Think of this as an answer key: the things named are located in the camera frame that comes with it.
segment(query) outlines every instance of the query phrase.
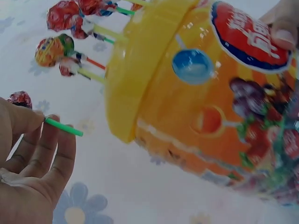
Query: finger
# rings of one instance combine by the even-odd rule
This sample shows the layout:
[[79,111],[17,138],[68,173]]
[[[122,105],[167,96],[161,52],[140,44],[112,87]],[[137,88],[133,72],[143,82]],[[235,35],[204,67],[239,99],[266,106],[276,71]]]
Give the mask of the finger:
[[12,157],[3,168],[13,173],[20,173],[29,163],[41,136],[41,126],[32,133],[25,134]]
[[275,12],[277,10],[278,4],[276,4],[272,9],[270,9],[265,15],[259,18],[260,21],[270,25],[275,21]]
[[[57,115],[51,115],[50,117],[59,121]],[[56,127],[44,123],[36,150],[29,164],[20,172],[20,175],[25,177],[43,177],[49,171],[57,146],[58,133],[59,130]]]
[[50,171],[42,178],[49,186],[49,194],[56,206],[74,169],[76,156],[75,135],[60,132],[58,137],[58,149]]
[[299,1],[281,0],[274,10],[271,29],[273,41],[284,49],[294,49],[298,40]]
[[13,140],[12,140],[12,143],[11,143],[11,149],[15,146],[15,144],[20,139],[20,137],[21,137],[21,134],[13,134]]
[[0,98],[0,104],[9,114],[13,134],[32,132],[37,129],[44,120],[44,115],[40,111],[35,112],[23,106],[13,105],[2,98]]

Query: fingernail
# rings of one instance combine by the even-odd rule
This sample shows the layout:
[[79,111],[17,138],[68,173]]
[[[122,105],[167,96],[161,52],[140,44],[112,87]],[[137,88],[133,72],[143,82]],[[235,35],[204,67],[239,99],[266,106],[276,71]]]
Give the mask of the fingernail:
[[289,31],[287,31],[287,30],[285,30],[285,29],[278,30],[278,31],[275,33],[274,37],[275,37],[276,39],[279,39],[279,40],[282,40],[282,41],[289,42],[289,43],[291,43],[292,45],[295,45],[295,44],[296,44],[296,41],[295,41],[293,35],[292,35]]
[[57,115],[57,114],[50,114],[50,115],[47,116],[46,118],[51,118],[51,119],[54,119],[54,120],[56,120],[56,119],[60,120],[60,116]]

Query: orange container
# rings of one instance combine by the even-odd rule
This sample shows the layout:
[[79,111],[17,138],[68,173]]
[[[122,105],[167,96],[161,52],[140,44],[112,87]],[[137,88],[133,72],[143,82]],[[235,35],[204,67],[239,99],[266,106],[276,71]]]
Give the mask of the orange container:
[[112,133],[218,185],[297,204],[297,117],[286,113],[295,53],[227,3],[183,2],[138,11],[124,29],[129,42],[115,45],[105,93]]

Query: grape illustration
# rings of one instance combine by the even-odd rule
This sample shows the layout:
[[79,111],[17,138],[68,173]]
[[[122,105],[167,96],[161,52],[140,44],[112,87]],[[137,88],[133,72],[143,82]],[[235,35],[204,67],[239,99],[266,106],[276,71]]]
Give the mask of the grape illustration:
[[257,114],[265,115],[265,100],[264,96],[259,92],[253,92],[247,97],[249,108]]
[[234,92],[235,97],[245,97],[247,95],[245,90],[246,81],[242,78],[233,78],[229,87]]
[[246,97],[235,98],[233,101],[233,110],[236,114],[244,119],[252,114]]
[[246,85],[244,86],[244,89],[245,91],[247,92],[247,94],[251,94],[251,93],[258,93],[258,94],[261,94],[262,97],[265,96],[265,93],[262,89],[262,87],[257,83],[257,82],[254,82],[254,81],[247,81],[246,82]]

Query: green lollipop stick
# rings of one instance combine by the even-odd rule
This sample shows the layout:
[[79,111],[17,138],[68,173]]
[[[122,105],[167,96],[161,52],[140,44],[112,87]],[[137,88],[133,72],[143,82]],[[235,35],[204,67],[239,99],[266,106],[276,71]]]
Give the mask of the green lollipop stick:
[[80,136],[80,137],[83,136],[82,131],[79,131],[79,130],[77,130],[73,127],[67,126],[67,125],[63,125],[60,122],[55,121],[51,118],[46,118],[44,122],[46,122],[47,124],[52,125],[54,127],[57,127],[58,129],[60,129],[62,131],[65,131],[67,133],[74,134],[74,135],[77,135],[77,136]]
[[131,10],[126,10],[124,8],[120,8],[120,7],[117,7],[116,10],[119,12],[119,13],[125,13],[125,14],[128,14],[128,15],[134,15],[135,12],[131,11]]

